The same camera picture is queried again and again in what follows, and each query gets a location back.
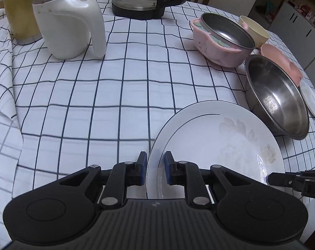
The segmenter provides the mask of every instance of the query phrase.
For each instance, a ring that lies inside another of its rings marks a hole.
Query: metal bowl
[[[214,13],[204,13],[201,15],[203,27],[209,31],[212,36],[230,45],[231,47],[240,47],[244,50],[252,50],[256,47],[254,39],[239,24]]]
[[[250,110],[275,134],[297,140],[309,131],[305,102],[291,78],[270,59],[251,55],[245,61],[245,97]]]

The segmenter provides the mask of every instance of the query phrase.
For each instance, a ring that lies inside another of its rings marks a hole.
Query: cream bowl
[[[246,23],[249,26],[248,33],[252,36],[256,43],[256,48],[260,48],[269,38],[269,33],[254,20],[246,17],[240,16],[238,24]]]

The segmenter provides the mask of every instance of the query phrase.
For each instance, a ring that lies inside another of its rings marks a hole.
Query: yellow thermos
[[[3,0],[10,32],[18,44],[24,45],[42,38],[32,10],[32,0]]]

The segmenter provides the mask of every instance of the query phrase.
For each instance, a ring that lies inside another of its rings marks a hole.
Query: checkered tablecloth
[[[162,19],[138,21],[114,16],[111,0],[97,1],[107,38],[103,59],[91,45],[66,61],[53,57],[43,40],[17,45],[0,10],[1,245],[10,240],[2,213],[12,198],[91,164],[109,169],[136,161],[167,120],[194,102],[223,100],[248,109],[244,65],[207,60],[193,44],[189,22],[203,12],[237,16],[186,2],[167,8]],[[300,67],[280,38],[270,36]],[[301,141],[276,136],[286,171],[315,169],[312,116],[309,131]]]

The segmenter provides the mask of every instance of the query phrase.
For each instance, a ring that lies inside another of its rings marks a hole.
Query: white plate
[[[149,199],[184,198],[182,186],[166,183],[161,158],[168,150],[176,162],[195,162],[204,169],[220,164],[262,183],[272,172],[285,173],[280,149],[270,130],[253,113],[230,102],[194,103],[163,126],[148,160]]]
[[[301,94],[305,100],[305,104],[308,106],[309,111],[315,116],[315,91],[307,82],[302,79],[300,81]]]

